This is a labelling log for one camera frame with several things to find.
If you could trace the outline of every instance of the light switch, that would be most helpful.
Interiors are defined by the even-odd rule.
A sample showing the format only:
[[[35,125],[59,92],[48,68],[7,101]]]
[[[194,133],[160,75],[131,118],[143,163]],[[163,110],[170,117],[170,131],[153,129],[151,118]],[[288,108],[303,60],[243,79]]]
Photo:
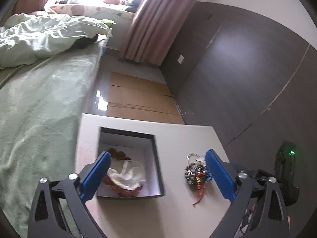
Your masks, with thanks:
[[[184,60],[184,57],[182,55],[180,55],[177,61],[181,64],[183,62],[183,60]]]

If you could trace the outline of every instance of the floral bedding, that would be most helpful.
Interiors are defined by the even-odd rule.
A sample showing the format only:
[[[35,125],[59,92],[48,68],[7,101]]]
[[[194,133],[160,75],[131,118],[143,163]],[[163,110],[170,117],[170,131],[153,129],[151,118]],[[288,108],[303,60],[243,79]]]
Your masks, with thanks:
[[[103,4],[101,6],[81,5],[81,4],[59,4],[50,6],[50,9],[58,14],[67,14],[69,16],[93,17],[100,13],[116,14],[119,17],[133,19],[135,13],[127,12],[126,5]]]

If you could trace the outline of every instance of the cardboard box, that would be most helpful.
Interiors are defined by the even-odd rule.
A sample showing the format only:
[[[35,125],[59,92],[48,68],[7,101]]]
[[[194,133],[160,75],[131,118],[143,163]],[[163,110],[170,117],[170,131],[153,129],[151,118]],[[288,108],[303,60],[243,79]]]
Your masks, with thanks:
[[[168,86],[111,73],[107,116],[184,124]]]
[[[98,155],[114,148],[123,151],[127,157],[141,163],[145,170],[145,182],[136,197],[120,197],[110,186],[102,182],[97,190],[97,198],[107,199],[147,199],[164,196],[164,186],[156,148],[152,134],[100,128]]]

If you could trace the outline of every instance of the white duvet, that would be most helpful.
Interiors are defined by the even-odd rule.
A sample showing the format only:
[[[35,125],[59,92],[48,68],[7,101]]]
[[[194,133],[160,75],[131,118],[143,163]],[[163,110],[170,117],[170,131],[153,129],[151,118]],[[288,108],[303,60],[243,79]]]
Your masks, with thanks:
[[[0,32],[0,69],[51,57],[69,49],[81,37],[112,37],[110,28],[101,20],[67,14],[16,14]]]

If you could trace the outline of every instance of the wall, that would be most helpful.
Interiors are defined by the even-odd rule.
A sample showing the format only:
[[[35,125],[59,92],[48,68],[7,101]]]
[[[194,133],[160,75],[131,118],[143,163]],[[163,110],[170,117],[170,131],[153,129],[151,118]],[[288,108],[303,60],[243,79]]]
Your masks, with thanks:
[[[108,20],[113,20],[116,23],[116,25],[114,25],[112,28],[113,37],[109,39],[107,47],[114,50],[121,50],[122,44],[126,38],[126,35],[128,34],[133,19],[119,17],[117,14],[110,13],[100,13],[91,17],[97,20],[106,18]]]
[[[315,49],[317,28],[299,0],[198,0],[240,7],[264,15],[288,27]]]

